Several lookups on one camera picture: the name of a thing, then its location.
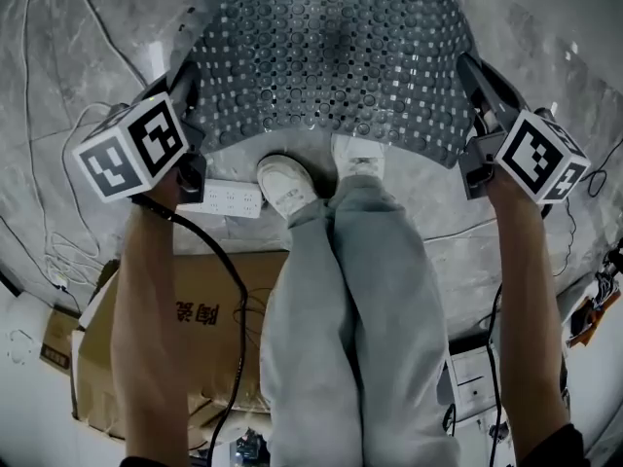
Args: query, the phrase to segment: electronic device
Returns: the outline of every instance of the electronic device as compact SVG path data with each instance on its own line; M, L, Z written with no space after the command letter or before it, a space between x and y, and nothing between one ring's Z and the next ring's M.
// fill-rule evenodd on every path
M467 98L480 114L476 136L458 158L468 199L486 195L497 165L539 204L564 201L590 161L548 109L530 111L524 98L487 62L458 59Z
M167 86L162 77L130 106L118 104L73 151L79 167L103 202L153 189L175 165L181 202L202 202L207 163L204 134L184 121L197 98L197 66L185 64Z

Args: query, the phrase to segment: forearm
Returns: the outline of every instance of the forearm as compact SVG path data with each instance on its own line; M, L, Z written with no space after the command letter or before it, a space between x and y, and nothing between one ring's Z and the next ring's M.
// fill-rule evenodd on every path
M502 261L501 389L511 426L523 431L518 456L568 422L560 396L561 321L545 230L537 206L496 210ZM546 419L529 411L539 410Z
M153 451L154 459L168 465L186 456L188 422L186 366L174 296L172 225L134 208L119 274L113 376L127 424L128 455ZM158 436L167 445L165 451L158 451Z
M502 261L502 387L558 386L561 321L538 208L497 211Z

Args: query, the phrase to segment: pant leg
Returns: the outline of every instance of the pant leg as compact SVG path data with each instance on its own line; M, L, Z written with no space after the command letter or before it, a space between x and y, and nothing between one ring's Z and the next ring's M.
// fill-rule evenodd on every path
M271 407L273 466L361 467L359 399L348 351L352 302L323 201L293 216L292 250L269 301L261 387Z
M421 238L375 178L345 179L330 206L358 312L364 464L457 466L458 442L443 430L436 392L445 317Z

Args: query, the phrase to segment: concrete floor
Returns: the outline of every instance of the concrete floor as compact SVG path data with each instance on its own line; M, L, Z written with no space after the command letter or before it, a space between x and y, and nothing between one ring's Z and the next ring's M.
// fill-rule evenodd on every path
M168 56L185 0L92 1L114 43L149 81L154 79L150 44L161 42ZM617 60L620 18L616 18L623 11L623 0L459 2L481 56L507 76L532 107L557 102L560 123L599 164L623 133L623 96L617 91L623 90ZM24 129L23 6L24 0L0 0L0 216L43 269L43 221L30 176ZM548 16L550 7L555 8L556 19ZM610 18L603 18L603 13ZM581 26L578 14L586 16ZM87 104L130 101L140 88L106 47L82 0L31 0L27 38L30 138L47 227L50 233L63 234L92 252L94 244L79 221L63 174L61 148ZM578 54L573 51L573 41L578 44ZM96 110L87 115L87 125L72 137L69 149L89 134L97 119L101 115ZM330 157L330 134L323 132L282 131L251 138L209 155L209 176L252 181L257 161L276 150L307 162L322 193L331 193L335 167ZM126 202L102 204L72 158L65 157L80 207L101 249L99 261L106 262L119 254L129 206ZM493 216L485 200L465 199L457 168L447 170L394 148L389 149L387 159L385 185L405 205L409 219L423 237L451 234ZM585 185L571 198L578 231L569 267L557 277L559 291L592 269L606 245L618 237L623 200L621 162L623 149L610 160L608 181L597 199L588 198ZM190 217L230 251L287 247L285 223L270 208L258 220ZM562 206L554 208L546 225L553 268L558 271L567 254L570 229ZM182 230L175 232L175 249L177 253L205 252ZM73 254L66 247L59 250L70 257ZM457 335L491 308L500 280L495 225L458 239L432 242L427 251L438 274L450 334ZM46 283L2 224L0 262L3 270L33 294L73 305L70 298ZM90 282L96 280L95 270L81 270ZM84 307L92 288L70 283L69 289Z

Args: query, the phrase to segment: shoe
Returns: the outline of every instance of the shoe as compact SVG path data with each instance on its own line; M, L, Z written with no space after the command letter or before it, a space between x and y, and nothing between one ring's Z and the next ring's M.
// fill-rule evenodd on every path
M268 156L257 165L257 181L262 194L286 220L318 199L310 174L286 156Z
M383 180L386 150L385 144L354 136L334 134L331 138L331 152L340 180L354 175L375 176Z

